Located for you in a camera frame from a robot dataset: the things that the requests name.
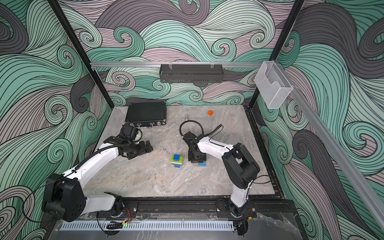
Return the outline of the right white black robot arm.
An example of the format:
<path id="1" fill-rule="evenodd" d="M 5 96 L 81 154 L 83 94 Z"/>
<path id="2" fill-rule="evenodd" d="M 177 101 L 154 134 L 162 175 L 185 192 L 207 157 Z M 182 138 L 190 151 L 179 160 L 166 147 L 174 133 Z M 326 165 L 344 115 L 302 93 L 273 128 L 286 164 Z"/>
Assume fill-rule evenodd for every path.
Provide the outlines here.
<path id="1" fill-rule="evenodd" d="M 196 136 L 191 132 L 183 135 L 183 141 L 188 146 L 188 160 L 192 163 L 203 163 L 207 155 L 221 160 L 227 174 L 233 183 L 230 204 L 236 209 L 242 209 L 249 200 L 249 190 L 256 180 L 260 167 L 245 145 L 224 144 L 212 140 L 207 135 Z"/>

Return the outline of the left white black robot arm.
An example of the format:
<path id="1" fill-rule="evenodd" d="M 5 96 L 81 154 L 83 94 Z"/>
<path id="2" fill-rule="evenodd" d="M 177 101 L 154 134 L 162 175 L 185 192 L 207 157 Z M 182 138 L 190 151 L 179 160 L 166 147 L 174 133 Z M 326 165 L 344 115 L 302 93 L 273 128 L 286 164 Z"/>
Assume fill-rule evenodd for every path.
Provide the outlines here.
<path id="1" fill-rule="evenodd" d="M 87 196 L 87 183 L 109 162 L 117 157 L 128 160 L 150 153 L 150 141 L 143 141 L 140 128 L 123 125 L 117 136 L 110 136 L 82 162 L 62 174 L 51 174 L 44 189 L 42 211 L 57 219 L 72 222 L 78 217 L 94 212 L 106 212 L 119 217 L 125 205 L 120 195 L 105 192 Z"/>

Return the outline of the lime green long lego brick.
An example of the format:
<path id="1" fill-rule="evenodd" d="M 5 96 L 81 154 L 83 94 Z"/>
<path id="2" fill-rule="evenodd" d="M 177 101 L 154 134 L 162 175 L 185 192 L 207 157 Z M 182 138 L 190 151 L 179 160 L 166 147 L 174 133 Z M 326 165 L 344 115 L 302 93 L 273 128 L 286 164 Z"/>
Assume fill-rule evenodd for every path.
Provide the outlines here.
<path id="1" fill-rule="evenodd" d="M 172 165 L 182 165 L 183 164 L 183 157 L 181 157 L 181 160 L 179 162 L 175 162 L 175 161 L 173 161 L 173 156 L 172 156 L 171 164 Z"/>

